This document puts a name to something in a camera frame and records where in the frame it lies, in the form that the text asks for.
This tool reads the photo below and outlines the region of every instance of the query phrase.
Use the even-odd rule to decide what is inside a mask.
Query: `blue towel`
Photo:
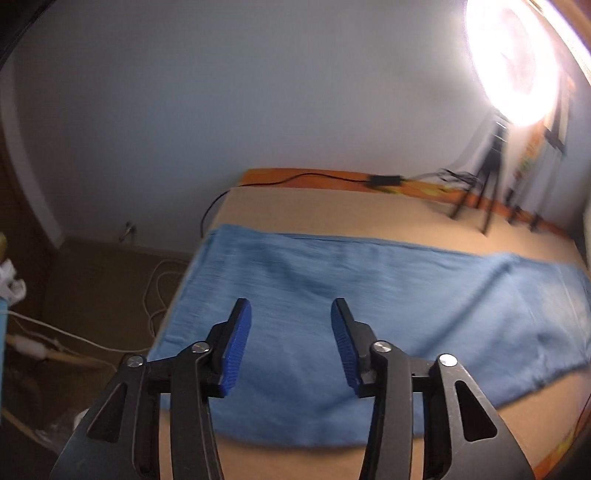
[[[347,386],[330,326],[344,297],[356,320],[407,354],[452,353],[493,405],[537,390],[591,356],[590,285],[572,265],[376,239],[212,232],[149,359],[224,322],[238,297],[252,328],[238,382],[212,400],[214,428],[247,442],[363,445],[373,399]],[[415,402],[415,433],[423,431]]]

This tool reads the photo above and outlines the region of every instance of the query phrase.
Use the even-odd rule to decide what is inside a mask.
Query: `light stand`
[[[497,200],[499,194],[499,183],[501,182],[501,172],[502,172],[502,163],[503,163],[503,146],[506,144],[506,133],[507,127],[501,123],[501,121],[496,122],[496,130],[495,136],[492,141],[491,148],[489,149],[488,153],[484,157],[478,172],[476,173],[477,180],[473,182],[468,188],[464,191],[464,194],[456,204],[456,208],[452,211],[449,218],[455,220],[460,213],[461,209],[465,206],[465,203],[471,194],[472,190],[476,188],[476,186],[481,187],[480,195],[478,197],[478,201],[476,202],[476,207],[479,208],[480,204],[482,203],[482,198],[486,193],[486,188],[488,186],[489,180],[492,178],[492,195],[491,199],[488,204],[488,211],[486,213],[486,219],[484,226],[482,227],[482,233],[486,235],[488,233],[488,229],[491,224],[492,218],[492,209],[494,204]]]

